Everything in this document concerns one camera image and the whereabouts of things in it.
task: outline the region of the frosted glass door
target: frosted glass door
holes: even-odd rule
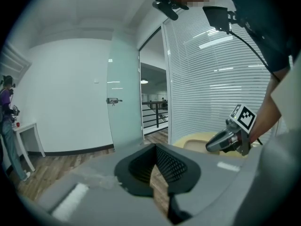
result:
[[[107,77],[107,97],[119,100],[108,104],[115,150],[143,141],[139,68],[139,52],[133,36],[115,31]]]

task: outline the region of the blue pants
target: blue pants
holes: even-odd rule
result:
[[[12,128],[12,124],[10,120],[5,120],[2,123],[1,134],[4,142],[4,146],[8,152],[8,157],[13,166],[16,174],[19,176],[21,180],[26,179],[26,173],[23,171],[19,156],[17,154],[17,150],[14,142],[14,132]]]

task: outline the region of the door lock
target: door lock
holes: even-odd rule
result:
[[[107,104],[112,104],[112,106],[115,106],[118,102],[122,102],[122,100],[118,100],[118,98],[107,98]]]

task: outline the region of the black cable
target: black cable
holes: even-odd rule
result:
[[[252,48],[252,46],[250,44],[248,44],[246,41],[244,41],[241,37],[239,37],[238,35],[236,35],[234,32],[229,31],[230,34],[232,34],[233,36],[237,37],[239,40],[243,41],[252,51],[253,53],[255,53],[257,55],[257,57],[260,59],[260,61],[263,63],[263,65],[266,67],[266,69],[275,77],[275,79],[280,82],[280,79],[270,70],[270,68],[268,67],[268,65],[264,62],[264,60],[260,57],[260,55],[255,51],[254,48]]]
[[[257,139],[257,141],[259,142],[260,145],[263,145],[262,142],[260,141],[260,139]]]

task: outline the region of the purple shirt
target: purple shirt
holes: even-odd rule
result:
[[[1,104],[5,105],[5,104],[10,104],[10,94],[9,91],[6,89],[4,90],[1,95],[0,95],[0,100],[1,100]],[[7,120],[10,119],[11,115],[4,115],[3,116],[3,120]]]

